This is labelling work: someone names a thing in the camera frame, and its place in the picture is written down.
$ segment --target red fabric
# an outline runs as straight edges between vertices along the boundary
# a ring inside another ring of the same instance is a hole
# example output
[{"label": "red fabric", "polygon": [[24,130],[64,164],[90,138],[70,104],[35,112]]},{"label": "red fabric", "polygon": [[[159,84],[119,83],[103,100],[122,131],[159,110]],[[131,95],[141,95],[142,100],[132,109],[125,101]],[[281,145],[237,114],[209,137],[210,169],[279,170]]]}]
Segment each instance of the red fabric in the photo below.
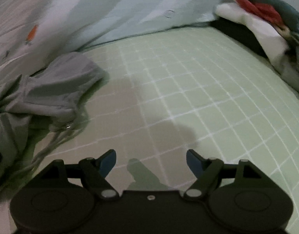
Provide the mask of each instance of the red fabric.
[{"label": "red fabric", "polygon": [[272,5],[266,3],[251,3],[249,0],[236,0],[236,2],[245,11],[264,19],[265,21],[277,26],[285,25],[281,16]]}]

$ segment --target grid pattern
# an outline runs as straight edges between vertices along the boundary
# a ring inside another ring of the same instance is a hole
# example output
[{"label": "grid pattern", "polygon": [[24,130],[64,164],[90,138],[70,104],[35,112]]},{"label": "grid pattern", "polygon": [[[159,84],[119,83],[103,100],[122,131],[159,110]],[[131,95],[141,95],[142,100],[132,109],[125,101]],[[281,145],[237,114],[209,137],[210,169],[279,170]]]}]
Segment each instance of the grid pattern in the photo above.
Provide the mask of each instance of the grid pattern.
[{"label": "grid pattern", "polygon": [[266,60],[213,28],[127,38],[85,54],[109,79],[85,103],[83,132],[39,169],[113,148],[107,179],[118,191],[185,190],[195,181],[190,148],[227,163],[249,159],[291,196],[288,231],[299,234],[299,100]]}]

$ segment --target orange tag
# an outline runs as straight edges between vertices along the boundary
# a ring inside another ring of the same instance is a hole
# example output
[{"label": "orange tag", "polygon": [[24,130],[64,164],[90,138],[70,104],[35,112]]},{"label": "orange tag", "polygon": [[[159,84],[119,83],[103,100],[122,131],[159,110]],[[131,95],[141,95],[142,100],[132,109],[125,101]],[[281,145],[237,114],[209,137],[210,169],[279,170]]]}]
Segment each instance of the orange tag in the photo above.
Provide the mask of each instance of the orange tag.
[{"label": "orange tag", "polygon": [[28,34],[27,38],[26,38],[26,41],[27,42],[30,42],[34,39],[35,35],[36,35],[36,32],[37,32],[37,29],[38,29],[38,25],[35,25],[32,30],[30,31],[30,33]]}]

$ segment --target black fabric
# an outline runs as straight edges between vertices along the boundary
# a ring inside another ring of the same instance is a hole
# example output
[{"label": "black fabric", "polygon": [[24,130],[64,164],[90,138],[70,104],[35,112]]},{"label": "black fabric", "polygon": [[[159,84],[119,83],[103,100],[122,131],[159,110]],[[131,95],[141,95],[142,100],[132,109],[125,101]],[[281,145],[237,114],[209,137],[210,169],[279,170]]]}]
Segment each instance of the black fabric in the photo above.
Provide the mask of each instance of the black fabric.
[{"label": "black fabric", "polygon": [[267,58],[255,35],[246,26],[234,23],[222,17],[220,17],[218,20],[212,21],[210,26],[218,29],[234,40],[237,40],[256,54]]}]

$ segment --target silver screw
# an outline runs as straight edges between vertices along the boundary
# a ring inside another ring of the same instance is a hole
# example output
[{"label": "silver screw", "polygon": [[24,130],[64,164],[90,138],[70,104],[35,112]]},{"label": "silver screw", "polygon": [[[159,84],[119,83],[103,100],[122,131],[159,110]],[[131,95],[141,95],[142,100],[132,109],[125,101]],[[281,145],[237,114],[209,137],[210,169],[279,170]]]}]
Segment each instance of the silver screw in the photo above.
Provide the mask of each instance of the silver screw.
[{"label": "silver screw", "polygon": [[186,195],[195,198],[201,196],[202,192],[198,189],[189,189],[186,191]]},{"label": "silver screw", "polygon": [[117,192],[113,189],[107,189],[107,190],[103,190],[101,192],[101,195],[104,198],[112,198],[112,197],[115,197],[117,195]]},{"label": "silver screw", "polygon": [[156,197],[155,197],[155,195],[148,195],[148,196],[147,196],[147,199],[148,199],[149,201],[153,201],[154,199],[156,199]]}]

